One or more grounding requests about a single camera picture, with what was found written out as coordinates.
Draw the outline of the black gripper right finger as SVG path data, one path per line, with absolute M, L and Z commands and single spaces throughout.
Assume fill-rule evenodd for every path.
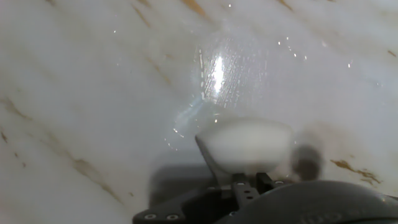
M 256 174 L 256 189 L 260 194 L 264 194 L 284 184 L 284 181 L 272 180 L 265 172 Z

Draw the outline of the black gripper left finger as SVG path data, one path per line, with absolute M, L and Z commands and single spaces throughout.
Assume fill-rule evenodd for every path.
M 232 183 L 226 187 L 211 185 L 193 189 L 134 215 L 132 223 L 222 223 L 258 196 L 259 192 L 244 174 L 234 174 Z

